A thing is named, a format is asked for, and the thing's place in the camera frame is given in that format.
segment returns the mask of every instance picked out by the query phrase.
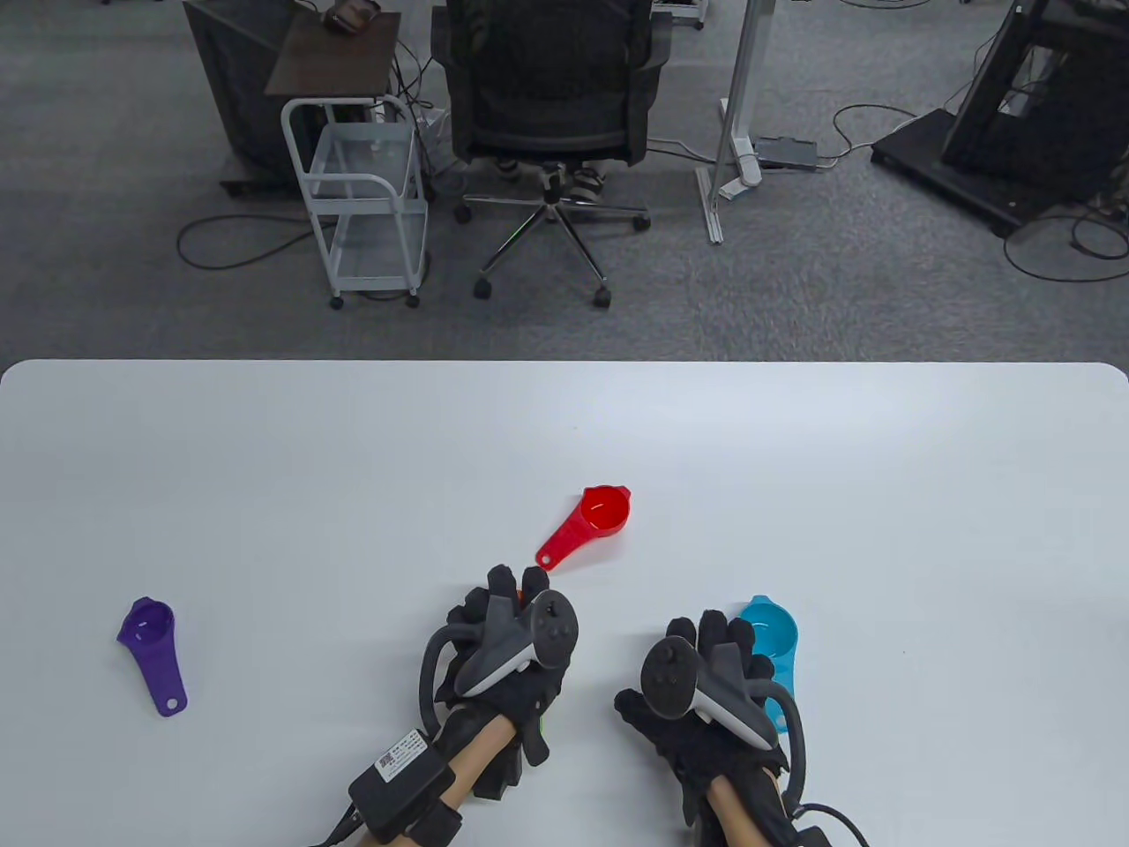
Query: shoe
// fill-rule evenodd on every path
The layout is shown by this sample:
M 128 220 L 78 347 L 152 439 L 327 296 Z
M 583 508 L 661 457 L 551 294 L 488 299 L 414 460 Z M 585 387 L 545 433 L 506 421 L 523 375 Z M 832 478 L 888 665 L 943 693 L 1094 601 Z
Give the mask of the shoe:
M 568 195 L 571 200 L 598 203 L 603 191 L 604 177 L 590 167 L 581 167 L 572 174 L 572 187 L 569 189 Z
M 493 159 L 493 165 L 498 178 L 502 182 L 508 182 L 511 185 L 520 182 L 522 168 L 518 167 L 517 161 L 514 159 Z

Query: red measuring cup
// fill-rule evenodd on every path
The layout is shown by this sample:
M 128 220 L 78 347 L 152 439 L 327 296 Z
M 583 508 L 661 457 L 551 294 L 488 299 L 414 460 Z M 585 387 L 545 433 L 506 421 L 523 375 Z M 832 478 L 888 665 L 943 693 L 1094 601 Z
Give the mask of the red measuring cup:
M 537 565 L 552 570 L 594 539 L 614 535 L 631 514 L 631 491 L 623 486 L 584 489 L 580 503 L 560 529 L 537 550 Z

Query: hand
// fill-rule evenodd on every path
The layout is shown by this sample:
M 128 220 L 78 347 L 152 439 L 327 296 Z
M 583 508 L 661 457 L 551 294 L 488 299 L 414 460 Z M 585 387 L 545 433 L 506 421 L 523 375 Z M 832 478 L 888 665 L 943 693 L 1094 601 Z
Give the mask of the hand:
M 499 565 L 487 575 L 487 585 L 485 588 L 472 590 L 462 605 L 450 610 L 447 622 L 482 623 L 487 618 L 487 605 L 491 596 L 509 600 L 514 615 L 517 617 L 533 597 L 549 587 L 549 575 L 539 567 L 527 568 L 522 575 L 522 593 L 518 595 L 513 571 L 505 565 Z M 499 800 L 506 786 L 517 785 L 520 778 L 519 746 L 524 748 L 526 759 L 533 766 L 549 757 L 549 748 L 541 736 L 541 716 L 560 693 L 561 680 L 569 663 L 566 661 L 558 667 L 548 669 L 532 662 L 524 671 L 510 673 L 482 693 L 466 698 L 455 693 L 455 676 L 480 645 L 473 640 L 456 639 L 454 646 L 455 657 L 447 666 L 447 674 L 435 695 L 436 702 L 446 704 L 453 709 L 452 718 L 448 718 L 437 745 L 453 754 L 470 740 L 469 736 L 476 728 L 484 726 L 497 715 L 513 723 L 516 730 L 514 743 L 498 754 L 474 787 L 475 795 Z
M 666 628 L 666 635 L 695 644 L 707 661 L 718 644 L 736 643 L 745 679 L 771 679 L 774 672 L 770 658 L 753 655 L 752 625 L 741 619 L 727 625 L 719 611 L 704 612 L 697 631 L 689 618 L 676 618 Z M 707 724 L 693 711 L 677 721 L 667 721 L 651 711 L 644 696 L 631 689 L 616 695 L 615 710 L 669 762 L 682 784 L 686 826 L 700 819 L 703 847 L 725 845 L 721 826 L 706 801 L 710 784 L 718 777 L 729 780 L 745 812 L 771 845 L 788 847 L 796 842 L 796 828 L 785 812 L 776 784 L 780 771 L 788 767 L 779 744 L 772 750 L 756 750 L 720 724 Z

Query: gray carpet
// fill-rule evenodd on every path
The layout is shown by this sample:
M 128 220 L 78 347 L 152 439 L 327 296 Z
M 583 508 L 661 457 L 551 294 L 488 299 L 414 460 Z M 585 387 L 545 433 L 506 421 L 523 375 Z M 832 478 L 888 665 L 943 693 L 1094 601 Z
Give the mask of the gray carpet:
M 839 106 L 938 105 L 969 79 L 974 47 L 1005 8 L 933 0 L 882 12 L 780 0 L 761 132 L 813 138 L 831 152 Z M 738 2 L 715 0 L 703 32 L 677 33 L 653 134 L 712 149 L 739 17 Z M 426 14 L 412 21 L 413 43 L 426 43 Z M 441 73 L 427 85 L 441 94 Z M 1027 279 L 982 225 L 877 169 L 865 152 L 817 175 L 768 175 L 755 194 L 723 208 L 720 247 L 706 241 L 691 163 L 649 156 L 613 172 L 610 201 L 645 201 L 654 228 L 586 227 L 612 278 L 606 314 L 589 306 L 593 281 L 548 228 L 499 271 L 492 300 L 472 299 L 476 265 L 517 220 L 498 211 L 458 227 L 449 200 L 432 208 L 435 262 L 420 309 L 356 302 L 333 313 L 312 242 L 230 273 L 176 259 L 174 235 L 192 218 L 248 208 L 300 213 L 240 204 L 216 186 L 227 145 L 178 2 L 0 0 L 0 370 L 35 357 L 1129 366 L 1129 281 Z M 873 139 L 899 120 L 855 113 L 844 125 Z M 479 169 L 471 183 L 496 187 Z M 189 248 L 220 262 L 289 234 L 238 225 L 200 233 Z M 1016 251 L 1052 272 L 1094 272 L 1061 230 Z

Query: desk leg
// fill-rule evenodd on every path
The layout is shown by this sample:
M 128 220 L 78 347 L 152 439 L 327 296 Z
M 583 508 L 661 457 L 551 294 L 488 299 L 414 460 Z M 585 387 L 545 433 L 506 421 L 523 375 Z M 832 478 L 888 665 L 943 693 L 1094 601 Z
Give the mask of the desk leg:
M 721 101 L 723 126 L 721 138 L 717 146 L 717 165 L 714 167 L 712 180 L 709 180 L 709 191 L 706 190 L 708 168 L 698 168 L 699 192 L 702 199 L 702 211 L 706 215 L 706 228 L 711 244 L 720 244 L 721 224 L 717 217 L 717 199 L 721 193 L 721 177 L 732 150 L 737 161 L 741 176 L 725 185 L 725 194 L 733 199 L 746 189 L 755 187 L 761 182 L 761 168 L 756 164 L 750 126 L 756 95 L 760 91 L 761 69 L 764 66 L 764 53 L 768 49 L 769 30 L 776 0 L 747 0 L 745 17 L 741 25 L 741 41 L 737 44 L 737 59 L 733 66 L 733 78 L 729 80 L 729 96 Z M 729 103 L 738 104 L 737 108 L 727 108 Z

